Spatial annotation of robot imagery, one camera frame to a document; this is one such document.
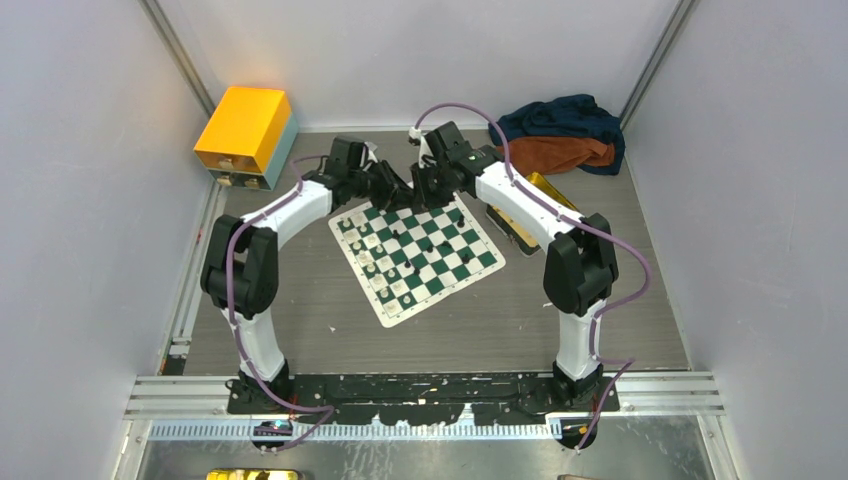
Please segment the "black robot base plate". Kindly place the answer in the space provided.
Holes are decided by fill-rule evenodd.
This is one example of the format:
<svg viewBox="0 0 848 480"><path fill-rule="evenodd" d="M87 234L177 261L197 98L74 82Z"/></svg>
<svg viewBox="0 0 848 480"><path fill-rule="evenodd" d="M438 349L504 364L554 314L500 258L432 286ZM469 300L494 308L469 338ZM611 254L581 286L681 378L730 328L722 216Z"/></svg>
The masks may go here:
<svg viewBox="0 0 848 480"><path fill-rule="evenodd" d="M540 424L548 414L617 411L616 390L608 378L579 397L568 396L564 381L546 372L445 374L303 374L283 376L260 387L246 374L226 381L230 414L283 414L307 424L321 419L321 407L334 408L338 425L451 425L464 410L476 426Z"/></svg>

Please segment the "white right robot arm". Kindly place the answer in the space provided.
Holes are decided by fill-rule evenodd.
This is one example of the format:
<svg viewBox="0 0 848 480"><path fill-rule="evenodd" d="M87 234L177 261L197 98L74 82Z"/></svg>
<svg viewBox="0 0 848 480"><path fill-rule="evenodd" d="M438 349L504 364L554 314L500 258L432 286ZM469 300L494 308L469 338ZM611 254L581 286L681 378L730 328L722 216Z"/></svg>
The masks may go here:
<svg viewBox="0 0 848 480"><path fill-rule="evenodd" d="M545 198L507 161L505 152L472 147L452 122L428 133L411 127L408 139L418 149L410 168L414 213L442 208L464 192L507 214L545 252L543 289L559 315L553 389L562 407L582 409L603 374L591 317L605 306L618 277L608 222Z"/></svg>

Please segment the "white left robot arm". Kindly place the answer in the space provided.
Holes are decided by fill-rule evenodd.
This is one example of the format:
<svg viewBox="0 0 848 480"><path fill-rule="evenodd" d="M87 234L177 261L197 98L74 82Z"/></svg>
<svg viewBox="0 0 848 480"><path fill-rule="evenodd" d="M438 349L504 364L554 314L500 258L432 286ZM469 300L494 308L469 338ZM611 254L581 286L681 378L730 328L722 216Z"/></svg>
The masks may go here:
<svg viewBox="0 0 848 480"><path fill-rule="evenodd" d="M200 277L206 293L227 319L240 358L242 396L269 413L292 397L289 365L274 331L271 305L280 283L279 252L294 236L353 199L368 199L388 211L408 208L413 188L369 145L338 136L319 165L296 175L286 194L253 213L223 215L214 225Z"/></svg>

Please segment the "gold metal tin tray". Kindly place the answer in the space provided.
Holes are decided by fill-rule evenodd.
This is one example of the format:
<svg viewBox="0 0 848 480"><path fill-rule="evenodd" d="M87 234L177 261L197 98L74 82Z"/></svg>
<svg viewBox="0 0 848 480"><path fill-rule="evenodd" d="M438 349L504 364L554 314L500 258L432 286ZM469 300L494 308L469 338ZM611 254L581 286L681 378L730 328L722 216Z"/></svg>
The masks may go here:
<svg viewBox="0 0 848 480"><path fill-rule="evenodd" d="M569 233L583 215L539 173L510 178L502 165L493 165L476 179L480 199L504 212L523 228L544 252L557 234Z"/></svg>

